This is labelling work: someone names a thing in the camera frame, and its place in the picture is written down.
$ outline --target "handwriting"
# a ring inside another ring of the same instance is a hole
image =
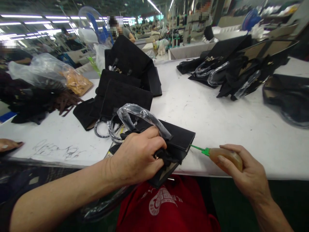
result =
[[[61,149],[53,143],[48,143],[47,140],[42,140],[37,145],[35,145],[32,150],[35,151],[33,155],[39,156],[52,156],[52,157],[62,157],[65,160],[71,160],[78,157],[82,152],[79,151],[77,146],[68,146],[67,148]]]

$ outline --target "white work table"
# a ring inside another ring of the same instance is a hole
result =
[[[158,119],[196,132],[193,144],[202,148],[226,143],[243,145],[264,165],[269,179],[309,179],[309,131],[291,126],[272,107],[264,105],[262,87],[237,101],[229,97],[216,98],[219,87],[212,89],[189,80],[188,74],[181,75],[176,70],[181,61],[155,62],[163,95],[153,99],[151,112]],[[83,99],[94,97],[95,88]],[[85,166],[103,158],[111,144],[109,139],[96,137],[93,130],[84,131],[72,112],[63,118],[57,111],[39,126],[6,122],[0,126],[0,137],[25,142],[21,149],[13,152],[13,157],[19,158],[28,156],[25,153],[29,152],[34,158],[36,145],[44,139],[60,149],[78,146],[79,151],[84,152],[77,158],[69,158],[66,164],[83,163]],[[225,176],[207,156],[194,148],[175,173]]]

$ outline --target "hand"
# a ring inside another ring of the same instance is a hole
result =
[[[8,139],[0,139],[0,152],[5,152],[8,150],[12,150],[14,148],[19,148],[22,145],[24,145],[24,143],[17,143],[13,140],[8,140]]]
[[[253,158],[243,146],[226,144],[221,145],[220,148],[235,151],[243,161],[244,170],[240,172],[230,160],[223,156],[218,157],[242,194],[252,203],[270,202],[272,197],[263,165]]]
[[[155,160],[153,155],[166,147],[155,126],[140,134],[132,133],[110,158],[110,173],[123,185],[142,183],[152,178],[163,166],[163,160]]]

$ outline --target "green floor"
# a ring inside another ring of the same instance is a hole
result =
[[[259,231],[248,200],[239,192],[232,179],[205,178],[223,232]],[[269,181],[274,200],[281,207],[295,232],[309,231],[309,181]],[[57,231],[115,231],[119,207],[104,220],[80,224],[68,218]]]

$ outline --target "fingernail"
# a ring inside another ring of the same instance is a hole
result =
[[[223,156],[218,156],[218,159],[219,159],[220,163],[223,163],[225,161],[225,158]]]

